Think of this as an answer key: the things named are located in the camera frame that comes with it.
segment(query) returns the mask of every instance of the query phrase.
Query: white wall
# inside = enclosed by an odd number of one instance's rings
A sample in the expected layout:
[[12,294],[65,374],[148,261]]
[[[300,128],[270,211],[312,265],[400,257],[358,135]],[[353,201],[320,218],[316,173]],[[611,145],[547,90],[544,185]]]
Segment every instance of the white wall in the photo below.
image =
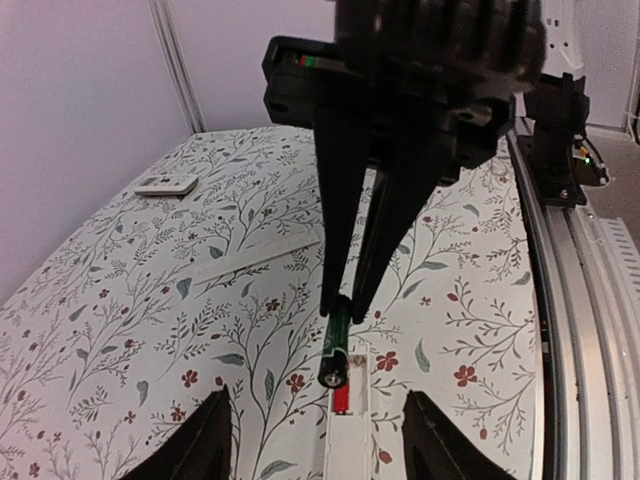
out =
[[638,38],[638,0],[577,0],[589,123],[622,127]]
[[0,0],[0,304],[187,135],[146,1]]
[[332,41],[326,0],[172,0],[171,16],[209,130],[269,124],[261,63],[271,37]]

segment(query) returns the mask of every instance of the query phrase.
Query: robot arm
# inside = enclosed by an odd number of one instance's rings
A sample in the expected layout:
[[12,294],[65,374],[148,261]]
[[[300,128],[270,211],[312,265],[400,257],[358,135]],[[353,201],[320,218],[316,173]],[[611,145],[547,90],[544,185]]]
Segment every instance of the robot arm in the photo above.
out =
[[[337,0],[336,42],[277,37],[263,63],[271,119],[314,130],[325,228],[320,382],[347,379],[400,241],[438,185],[495,155],[513,94],[545,57],[540,0]],[[365,171],[376,173],[351,299],[340,294]]]

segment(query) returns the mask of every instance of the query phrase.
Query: floral pattern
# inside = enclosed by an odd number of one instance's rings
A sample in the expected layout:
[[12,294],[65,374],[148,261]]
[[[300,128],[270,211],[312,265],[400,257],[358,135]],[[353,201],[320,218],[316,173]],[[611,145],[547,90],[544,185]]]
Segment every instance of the floral pattern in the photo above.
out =
[[[190,195],[126,188],[0,308],[0,478],[120,478],[223,386],[233,480],[322,477],[322,246],[204,284],[194,273],[321,224],[313,150],[309,132],[284,127],[191,137],[145,173],[195,173]],[[432,196],[352,329],[352,345],[372,352],[375,478],[405,478],[409,389],[426,391],[479,449],[528,478],[538,355],[529,270],[501,144]]]

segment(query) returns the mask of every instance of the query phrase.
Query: black bracket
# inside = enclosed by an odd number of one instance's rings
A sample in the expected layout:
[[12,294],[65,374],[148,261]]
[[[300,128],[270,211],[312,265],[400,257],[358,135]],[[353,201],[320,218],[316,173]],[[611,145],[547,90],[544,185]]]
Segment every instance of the black bracket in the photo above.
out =
[[587,203],[573,155],[576,135],[584,135],[589,116],[584,87],[584,77],[574,81],[569,74],[543,75],[536,88],[524,95],[527,116],[536,124],[533,136],[518,137],[518,147],[547,205]]

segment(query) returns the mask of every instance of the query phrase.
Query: red flower print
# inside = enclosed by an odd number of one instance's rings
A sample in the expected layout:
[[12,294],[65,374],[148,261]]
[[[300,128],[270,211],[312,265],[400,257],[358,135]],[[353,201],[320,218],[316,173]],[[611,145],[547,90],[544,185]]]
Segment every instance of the red flower print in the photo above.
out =
[[275,312],[280,306],[278,299],[274,298],[270,302],[267,302],[267,312]]
[[291,375],[291,378],[287,380],[287,385],[291,387],[291,393],[298,393],[305,385],[304,375],[298,375],[297,373],[294,373],[293,375]]
[[458,380],[459,387],[466,387],[469,382],[475,383],[478,381],[476,369],[474,367],[467,367],[466,365],[460,366],[453,376]]
[[124,421],[129,424],[132,424],[135,418],[136,418],[136,414],[133,413],[131,410],[129,410],[129,413],[127,413],[127,415],[124,417]]
[[393,370],[393,367],[398,364],[396,352],[388,352],[386,355],[378,355],[376,357],[376,362],[378,362],[378,370],[390,372]]
[[40,475],[40,465],[37,462],[33,462],[29,465],[29,476],[30,477],[38,477]]
[[187,370],[187,373],[182,376],[182,381],[184,382],[184,386],[189,388],[198,382],[198,372],[195,370]]
[[180,410],[180,405],[171,409],[171,420],[174,422],[181,422],[184,420],[184,416],[187,414],[184,410]]
[[385,450],[380,450],[380,452],[378,452],[378,458],[385,465],[389,465],[393,461],[391,454]]

